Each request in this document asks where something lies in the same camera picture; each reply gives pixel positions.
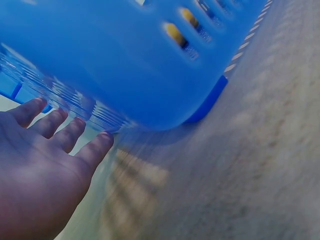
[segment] blue plastic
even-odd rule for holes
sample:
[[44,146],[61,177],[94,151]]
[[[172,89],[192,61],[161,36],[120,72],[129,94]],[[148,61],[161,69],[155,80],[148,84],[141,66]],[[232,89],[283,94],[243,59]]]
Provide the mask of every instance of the blue plastic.
[[225,76],[221,76],[206,100],[202,103],[198,110],[195,111],[195,113],[187,121],[185,121],[185,123],[196,123],[201,121],[210,112],[211,108],[216,103],[227,84],[228,79],[226,79]]
[[[98,130],[166,130],[205,102],[265,3],[1,0],[0,67]],[[183,48],[166,23],[186,38]]]
[[[14,81],[13,78],[5,75],[0,71],[0,95],[15,101],[18,104],[23,104],[36,97],[36,94],[32,94],[31,89],[27,86],[23,87],[20,82]],[[42,112],[48,113],[52,107],[48,105]]]

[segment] floor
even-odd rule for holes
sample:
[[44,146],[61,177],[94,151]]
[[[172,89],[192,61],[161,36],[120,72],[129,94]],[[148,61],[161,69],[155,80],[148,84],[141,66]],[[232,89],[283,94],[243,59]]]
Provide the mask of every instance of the floor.
[[201,123],[116,136],[60,239],[320,239],[320,1],[268,11]]

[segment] palm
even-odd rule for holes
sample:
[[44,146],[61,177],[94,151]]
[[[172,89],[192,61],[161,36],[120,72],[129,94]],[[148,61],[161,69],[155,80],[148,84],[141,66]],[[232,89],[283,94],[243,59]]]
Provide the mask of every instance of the palm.
[[67,118],[66,113],[55,110],[26,128],[44,107],[45,102],[37,98],[0,112],[0,238],[55,237],[113,144],[104,132],[75,156],[68,155],[85,123],[75,118],[54,134]]

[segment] finger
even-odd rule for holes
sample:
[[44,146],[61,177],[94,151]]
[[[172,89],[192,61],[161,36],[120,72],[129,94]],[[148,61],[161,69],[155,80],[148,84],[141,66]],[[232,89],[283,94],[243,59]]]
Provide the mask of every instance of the finger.
[[50,140],[53,144],[60,146],[66,153],[70,153],[78,138],[84,133],[85,128],[86,123],[76,117],[65,128],[53,135]]
[[93,174],[113,144],[114,137],[107,132],[101,132],[91,142],[82,147],[75,157],[84,161]]
[[29,129],[32,129],[46,139],[49,139],[55,134],[58,127],[67,119],[67,117],[68,113],[59,108],[38,120],[29,127]]
[[38,97],[9,110],[8,113],[14,116],[15,120],[21,127],[27,128],[33,119],[46,107],[46,105],[47,101]]

